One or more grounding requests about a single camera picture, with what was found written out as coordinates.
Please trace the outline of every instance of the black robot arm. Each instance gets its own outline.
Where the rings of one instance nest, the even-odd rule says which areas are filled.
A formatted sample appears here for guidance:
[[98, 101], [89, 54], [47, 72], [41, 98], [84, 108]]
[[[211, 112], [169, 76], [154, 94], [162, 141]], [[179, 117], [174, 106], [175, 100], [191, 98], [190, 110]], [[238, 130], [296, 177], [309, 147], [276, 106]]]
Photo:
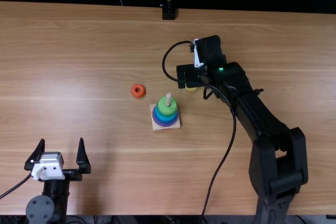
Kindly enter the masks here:
[[[226, 62], [220, 43], [218, 36], [194, 41], [198, 67], [177, 66], [178, 86], [210, 84], [225, 95], [253, 144], [249, 176], [258, 194], [254, 223], [284, 224], [290, 202], [308, 181], [305, 135], [298, 127], [289, 129], [267, 109], [258, 97], [263, 89], [253, 90], [241, 66]], [[227, 104], [217, 90], [207, 95], [207, 89], [204, 99], [215, 94]], [[286, 153], [277, 158], [277, 150]]]
[[64, 224], [67, 215], [69, 186], [71, 181], [82, 181], [82, 174], [91, 173], [91, 165], [80, 138], [77, 152], [77, 169], [63, 169], [60, 152], [45, 152], [42, 139], [25, 163], [25, 170], [32, 178], [44, 182], [42, 195], [31, 199], [26, 208], [30, 224]]

